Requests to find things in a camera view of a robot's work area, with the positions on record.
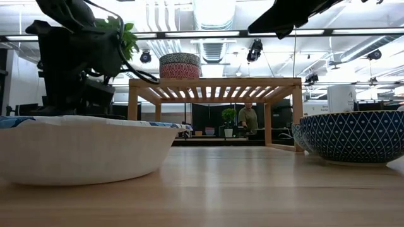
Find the wooden slatted rack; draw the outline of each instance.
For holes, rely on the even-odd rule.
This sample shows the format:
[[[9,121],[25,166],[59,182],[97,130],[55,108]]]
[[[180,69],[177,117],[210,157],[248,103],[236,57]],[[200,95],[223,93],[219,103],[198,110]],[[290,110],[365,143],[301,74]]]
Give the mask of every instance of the wooden slatted rack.
[[[156,121],[161,120],[162,103],[265,103],[271,104],[293,95],[294,123],[303,116],[302,81],[300,78],[215,78],[161,79],[160,84],[149,84],[140,79],[129,80],[128,119],[137,120],[138,97],[156,105]],[[271,116],[265,114],[265,128],[271,129]],[[265,130],[267,146],[301,151],[295,147],[271,143],[271,130]]]

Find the wooden table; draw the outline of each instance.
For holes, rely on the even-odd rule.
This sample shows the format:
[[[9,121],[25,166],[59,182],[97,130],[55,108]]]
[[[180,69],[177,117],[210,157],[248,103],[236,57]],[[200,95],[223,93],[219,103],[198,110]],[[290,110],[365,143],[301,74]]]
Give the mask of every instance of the wooden table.
[[[404,160],[326,165],[273,148],[173,148],[160,171],[84,187],[0,182],[0,226],[404,226]]]

